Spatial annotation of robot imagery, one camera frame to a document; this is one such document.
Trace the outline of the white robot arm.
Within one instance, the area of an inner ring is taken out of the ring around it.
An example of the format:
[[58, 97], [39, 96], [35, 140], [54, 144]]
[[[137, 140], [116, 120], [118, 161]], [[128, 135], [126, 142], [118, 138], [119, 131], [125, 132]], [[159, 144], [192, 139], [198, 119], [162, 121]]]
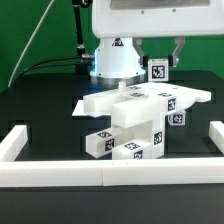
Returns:
[[100, 44], [91, 76], [133, 79], [145, 74], [143, 38], [173, 37], [175, 66], [187, 36], [224, 34], [224, 0], [93, 0], [92, 30]]

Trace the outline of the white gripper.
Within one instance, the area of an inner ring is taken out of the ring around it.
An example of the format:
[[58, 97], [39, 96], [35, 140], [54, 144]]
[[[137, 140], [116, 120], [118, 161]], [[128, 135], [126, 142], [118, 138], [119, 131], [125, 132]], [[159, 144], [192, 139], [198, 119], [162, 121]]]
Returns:
[[92, 29], [98, 38], [134, 38], [142, 67], [149, 57], [141, 38], [179, 36], [168, 57], [169, 66], [176, 67], [184, 36], [224, 34], [224, 0], [93, 0]]

